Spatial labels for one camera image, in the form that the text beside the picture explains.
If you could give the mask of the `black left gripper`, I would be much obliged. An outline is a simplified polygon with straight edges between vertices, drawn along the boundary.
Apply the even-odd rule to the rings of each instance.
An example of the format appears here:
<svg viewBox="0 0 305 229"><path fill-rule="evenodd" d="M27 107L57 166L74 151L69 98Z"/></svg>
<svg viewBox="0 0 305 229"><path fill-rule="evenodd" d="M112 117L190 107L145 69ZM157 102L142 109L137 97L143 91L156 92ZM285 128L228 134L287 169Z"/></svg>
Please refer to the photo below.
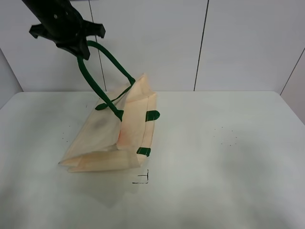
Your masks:
<svg viewBox="0 0 305 229"><path fill-rule="evenodd" d="M84 20L68 0L24 0L23 3L41 22L32 25L29 33L34 38L53 41L76 57L89 59L88 36L105 36L102 24Z"/></svg>

